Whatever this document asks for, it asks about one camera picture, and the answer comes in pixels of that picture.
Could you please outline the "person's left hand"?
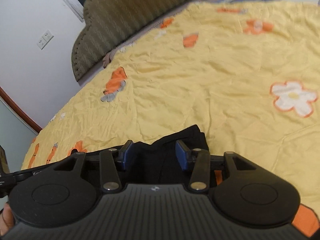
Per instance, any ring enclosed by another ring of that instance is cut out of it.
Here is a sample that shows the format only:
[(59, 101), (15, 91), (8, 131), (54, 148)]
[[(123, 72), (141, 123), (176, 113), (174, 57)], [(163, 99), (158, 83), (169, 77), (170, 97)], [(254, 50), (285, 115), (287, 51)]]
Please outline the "person's left hand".
[(5, 203), (0, 216), (0, 233), (4, 236), (15, 225), (15, 219), (8, 203)]

